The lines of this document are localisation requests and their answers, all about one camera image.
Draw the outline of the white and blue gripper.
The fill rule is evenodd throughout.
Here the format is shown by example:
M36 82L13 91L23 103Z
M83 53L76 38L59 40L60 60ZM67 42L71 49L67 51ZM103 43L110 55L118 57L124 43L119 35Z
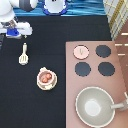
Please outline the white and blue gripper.
M22 35L32 34L32 27L28 22L0 22L0 34L5 34L8 38L20 38Z

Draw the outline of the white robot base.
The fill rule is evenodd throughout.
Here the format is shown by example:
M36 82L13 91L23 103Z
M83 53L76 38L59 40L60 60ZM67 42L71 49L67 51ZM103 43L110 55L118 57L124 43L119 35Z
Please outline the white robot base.
M47 15L61 15L67 11L66 0L44 0L43 11Z

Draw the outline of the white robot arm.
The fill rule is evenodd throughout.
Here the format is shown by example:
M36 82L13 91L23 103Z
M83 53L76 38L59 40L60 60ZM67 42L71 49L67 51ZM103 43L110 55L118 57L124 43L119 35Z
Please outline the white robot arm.
M19 22L13 8L30 12L36 8L37 3L38 0L0 0L0 34L8 38L31 35L32 27L28 22Z

